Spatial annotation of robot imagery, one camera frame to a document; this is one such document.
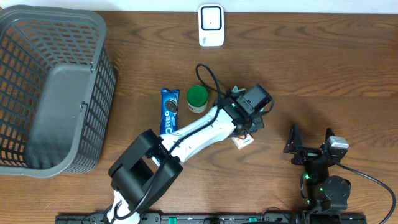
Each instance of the bin bottom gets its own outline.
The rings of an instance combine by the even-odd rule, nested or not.
[[[62,64],[49,72],[25,147],[29,168],[48,169],[67,156],[90,75],[87,65]]]

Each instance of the jar with green lid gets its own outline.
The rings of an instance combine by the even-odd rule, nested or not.
[[[195,85],[187,93],[188,107],[194,113],[202,113],[207,108],[208,93],[205,87]]]

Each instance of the wooden surface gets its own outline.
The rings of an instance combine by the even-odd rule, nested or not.
[[[159,130],[161,88],[181,89],[180,127],[200,117],[185,101],[188,88],[199,83],[197,63],[208,64],[229,88],[261,84],[275,106],[253,144],[239,151],[227,139],[203,150],[152,208],[247,213],[305,205],[303,167],[282,153],[292,122],[313,147],[333,128],[351,145],[343,164],[398,190],[397,15],[226,14],[224,46],[203,48],[197,13],[99,14],[118,70],[99,165],[84,175],[0,177],[0,223],[53,223],[60,213],[105,209],[113,201],[108,168],[138,134]],[[349,212],[363,212],[368,223],[384,218],[391,206],[386,190],[339,167],[330,174],[351,181]],[[389,223],[397,222],[394,214]]]

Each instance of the green object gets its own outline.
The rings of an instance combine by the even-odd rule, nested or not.
[[[187,100],[191,106],[201,107],[207,103],[209,94],[205,87],[195,85],[188,90]]]
[[[169,224],[177,224],[177,218],[170,217],[169,218]]]

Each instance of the green lid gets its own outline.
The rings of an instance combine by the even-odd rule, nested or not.
[[[201,107],[207,103],[208,93],[205,87],[195,85],[188,90],[187,100],[191,106]]]

